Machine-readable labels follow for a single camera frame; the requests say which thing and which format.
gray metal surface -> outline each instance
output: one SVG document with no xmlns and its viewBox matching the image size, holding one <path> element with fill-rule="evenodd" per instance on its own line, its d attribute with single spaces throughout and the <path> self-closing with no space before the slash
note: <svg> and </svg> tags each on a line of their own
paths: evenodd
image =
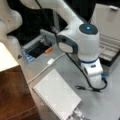
<svg viewBox="0 0 120 120">
<path fill-rule="evenodd" d="M 47 65 L 47 61 L 50 58 L 56 58 L 61 55 L 62 52 L 54 45 L 53 51 L 46 55 L 42 54 L 31 64 L 22 68 L 25 74 L 26 80 L 29 81 L 35 77 L 44 67 Z M 76 66 L 68 59 L 67 56 L 59 59 L 53 66 L 58 73 L 65 79 L 70 87 L 80 96 L 82 99 L 79 109 L 83 112 L 83 115 L 91 120 L 118 120 L 120 117 L 120 62 L 117 68 L 107 78 L 109 86 L 103 93 L 96 93 L 90 91 L 77 90 L 76 85 L 87 85 L 86 80 L 82 73 L 76 68 Z M 44 106 L 41 99 L 33 92 L 32 88 L 38 83 L 49 71 L 45 71 L 35 81 L 29 84 L 32 96 L 39 108 L 39 113 L 42 120 L 58 120 L 53 113 Z"/>
</svg>

black cable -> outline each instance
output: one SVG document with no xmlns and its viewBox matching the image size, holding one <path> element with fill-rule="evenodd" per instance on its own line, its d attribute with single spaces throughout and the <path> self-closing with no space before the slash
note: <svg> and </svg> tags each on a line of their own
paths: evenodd
<svg viewBox="0 0 120 120">
<path fill-rule="evenodd" d="M 80 66 L 66 53 L 66 55 L 68 56 L 68 58 L 76 65 L 76 67 L 82 72 L 82 74 L 84 75 L 84 77 L 86 78 L 86 81 L 88 83 L 88 85 L 93 89 L 93 91 L 96 91 L 96 92 L 100 92 L 101 90 L 104 90 L 108 83 L 107 83 L 107 80 L 106 78 L 102 78 L 103 82 L 105 83 L 105 86 L 102 87 L 102 88 L 95 88 L 91 85 L 91 83 L 89 82 L 89 79 L 87 78 L 87 76 L 85 75 L 85 73 L 82 71 L 82 69 L 80 68 Z M 78 89 L 82 89 L 82 90 L 85 90 L 86 88 L 83 87 L 83 86 L 76 86 L 76 88 Z"/>
<path fill-rule="evenodd" d="M 55 27 L 52 25 L 52 23 L 51 23 L 50 20 L 48 19 L 45 11 L 43 10 L 43 8 L 42 8 L 42 6 L 40 5 L 40 3 L 38 2 L 38 0 L 35 0 L 35 1 L 36 1 L 36 3 L 38 4 L 38 6 L 40 7 L 40 9 L 41 9 L 41 11 L 42 11 L 42 13 L 43 13 L 46 21 L 48 22 L 51 30 L 53 31 L 53 33 L 55 34 L 55 36 L 56 36 L 56 38 L 57 38 L 57 30 L 55 29 Z"/>
</svg>

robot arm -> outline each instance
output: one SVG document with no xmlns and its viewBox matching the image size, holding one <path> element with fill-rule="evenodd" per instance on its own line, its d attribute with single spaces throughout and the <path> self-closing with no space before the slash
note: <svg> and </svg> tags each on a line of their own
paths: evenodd
<svg viewBox="0 0 120 120">
<path fill-rule="evenodd" d="M 64 0 L 37 0 L 42 8 L 56 11 L 68 24 L 57 35 L 59 48 L 68 53 L 77 54 L 79 64 L 93 87 L 101 86 L 102 72 L 99 61 L 99 32 L 94 25 L 80 19 Z M 30 8 L 36 5 L 35 0 L 21 0 Z"/>
</svg>

cable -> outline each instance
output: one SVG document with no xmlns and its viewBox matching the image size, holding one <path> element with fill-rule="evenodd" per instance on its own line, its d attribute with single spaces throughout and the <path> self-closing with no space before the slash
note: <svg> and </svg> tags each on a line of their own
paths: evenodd
<svg viewBox="0 0 120 120">
<path fill-rule="evenodd" d="M 38 4 L 38 6 L 40 7 L 46 21 L 49 23 L 49 26 L 51 28 L 51 30 L 53 31 L 53 33 L 55 34 L 56 38 L 57 38 L 57 34 L 58 34 L 58 31 L 57 29 L 52 25 L 52 23 L 50 22 L 50 20 L 48 19 L 48 16 L 46 15 L 45 11 L 43 10 L 42 6 L 40 5 L 40 3 L 38 2 L 38 0 L 35 0 L 35 2 Z"/>
<path fill-rule="evenodd" d="M 84 75 L 84 77 L 86 78 L 86 81 L 88 83 L 88 85 L 92 88 L 93 91 L 96 91 L 96 92 L 100 92 L 101 90 L 104 90 L 107 86 L 108 86 L 108 83 L 107 83 L 107 80 L 106 78 L 102 78 L 103 82 L 105 83 L 105 86 L 102 87 L 102 88 L 95 88 L 91 85 L 91 83 L 89 82 L 89 79 L 87 78 L 87 76 L 85 75 L 85 73 L 83 72 L 83 70 L 80 68 L 80 66 L 66 53 L 66 55 L 68 56 L 68 58 L 76 65 L 76 67 L 82 72 L 82 74 Z M 84 86 L 76 86 L 76 88 L 78 89 L 82 89 L 82 90 L 89 90 L 87 88 L 85 88 Z"/>
<path fill-rule="evenodd" d="M 38 78 L 44 71 L 46 71 L 49 67 L 51 67 L 58 59 L 60 59 L 62 56 L 64 56 L 65 53 L 58 56 L 56 59 L 54 59 L 50 64 L 48 64 L 38 75 L 36 75 L 34 78 L 32 78 L 30 81 L 27 82 L 27 84 L 30 84 L 32 81 L 34 81 L 36 78 Z"/>
</svg>

black object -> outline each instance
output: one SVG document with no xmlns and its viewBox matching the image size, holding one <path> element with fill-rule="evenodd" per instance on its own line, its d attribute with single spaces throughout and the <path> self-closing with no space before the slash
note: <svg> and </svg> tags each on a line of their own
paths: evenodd
<svg viewBox="0 0 120 120">
<path fill-rule="evenodd" d="M 87 22 L 90 21 L 95 9 L 96 0 L 64 0 L 73 10 Z"/>
</svg>

